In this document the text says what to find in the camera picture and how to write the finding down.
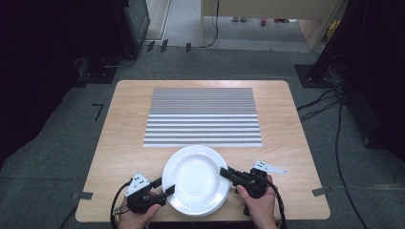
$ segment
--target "hand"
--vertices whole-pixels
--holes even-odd
[[[267,175],[267,180],[273,182],[270,175]],[[242,205],[247,205],[250,216],[257,229],[273,229],[277,228],[274,219],[274,203],[276,194],[271,187],[267,187],[265,195],[261,198],[251,198],[247,190],[242,185],[236,186],[239,195],[243,202]]]
[[[156,193],[149,192],[149,195],[155,196]],[[125,208],[127,205],[127,197],[124,198],[120,208]],[[158,212],[160,205],[152,205],[145,214],[135,214],[131,210],[119,215],[119,229],[143,229],[145,225],[149,225],[152,217]]]

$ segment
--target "striped mat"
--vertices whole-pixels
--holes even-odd
[[[155,88],[143,147],[262,147],[251,88]]]

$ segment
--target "light stand base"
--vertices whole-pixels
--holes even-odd
[[[310,72],[312,67],[313,65],[295,65],[295,71],[300,77],[303,88],[334,88],[334,84],[326,77],[314,78]]]

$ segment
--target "dark wall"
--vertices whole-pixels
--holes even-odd
[[[74,52],[28,0],[0,2],[0,164],[36,137],[78,79]]]
[[[399,0],[362,1],[347,58],[345,83],[365,129],[397,156],[405,157],[405,17]]]

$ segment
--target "cable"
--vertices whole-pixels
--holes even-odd
[[[281,222],[282,222],[281,228],[287,229],[287,220],[286,220],[286,215],[284,214],[284,203],[283,203],[283,200],[281,199],[280,193],[278,192],[278,189],[274,184],[272,184],[268,180],[266,182],[276,193],[276,198],[277,198],[277,202],[279,204],[279,210],[280,210],[280,216],[281,216]]]
[[[328,93],[330,93],[330,92],[334,92],[334,91],[335,91],[335,89],[330,89],[330,90],[325,91],[325,92],[322,93],[321,96],[319,96],[316,100],[314,100],[314,101],[312,101],[312,102],[310,102],[310,103],[308,103],[308,104],[305,104],[305,105],[302,105],[302,106],[298,107],[298,108],[297,108],[297,111],[299,111],[299,110],[301,110],[301,109],[303,109],[303,108],[312,106],[313,104],[315,104],[315,103],[321,101],[323,96],[325,96],[326,94],[328,94]]]
[[[213,46],[215,43],[217,43],[217,41],[220,42],[220,39],[218,38],[218,12],[219,12],[219,10],[220,10],[220,0],[217,0],[217,15],[216,15],[216,18],[215,18],[215,26],[214,26],[214,28],[215,28],[215,36],[214,36],[214,39],[211,41],[211,43],[209,45],[201,46],[201,48],[209,48],[209,47]]]
[[[126,66],[130,65],[132,62],[134,62],[134,60],[135,60],[136,58],[137,58],[137,56],[136,56],[136,55],[133,55],[132,58],[131,58],[131,60],[130,60],[129,62],[123,64],[123,65],[104,65],[104,68],[109,69],[109,68],[122,68],[122,67],[126,67]]]
[[[66,222],[68,221],[68,219],[71,217],[71,215],[77,210],[78,204],[77,206],[69,213],[69,215],[67,217],[65,217],[65,220],[63,220],[62,224],[60,225],[60,229],[63,229],[63,227],[65,226]]]
[[[336,138],[335,138],[335,141],[334,141],[334,153],[335,153],[335,156],[336,156],[337,171],[339,173],[340,180],[343,183],[343,187],[345,189],[346,195],[348,196],[349,202],[351,203],[354,212],[357,214],[357,217],[358,217],[358,219],[360,219],[360,222],[361,222],[361,224],[363,224],[363,227],[365,229],[367,229],[368,227],[367,227],[366,223],[361,218],[360,214],[357,211],[357,208],[355,207],[355,205],[354,205],[354,203],[352,201],[352,196],[349,193],[348,186],[346,185],[345,179],[343,179],[342,170],[340,169],[338,145],[339,145],[340,129],[341,129],[341,125],[342,125],[342,107],[343,107],[343,102],[340,103],[340,107],[339,107],[338,126],[337,126]]]
[[[128,209],[127,211],[122,212],[122,213],[121,212],[116,213],[116,214],[114,213],[119,194],[121,193],[122,189],[124,189],[126,186],[129,186],[131,184],[131,181],[132,181],[132,179],[130,179],[128,182],[124,183],[124,185],[122,185],[119,188],[119,190],[116,193],[116,196],[114,197],[113,204],[111,205],[110,222],[111,222],[111,226],[113,226],[114,229],[118,229],[116,216],[119,214],[124,214],[129,211],[129,209]]]
[[[307,120],[307,119],[309,119],[309,118],[312,118],[313,116],[318,115],[318,114],[324,112],[325,110],[334,107],[334,106],[335,106],[336,104],[338,104],[338,103],[339,103],[339,100],[334,101],[334,102],[328,104],[327,106],[325,106],[324,108],[322,108],[321,110],[318,110],[318,111],[316,111],[316,112],[311,112],[311,113],[305,114],[304,116],[300,117],[300,120],[301,120],[301,122],[303,122],[303,121],[305,121],[305,120]]]

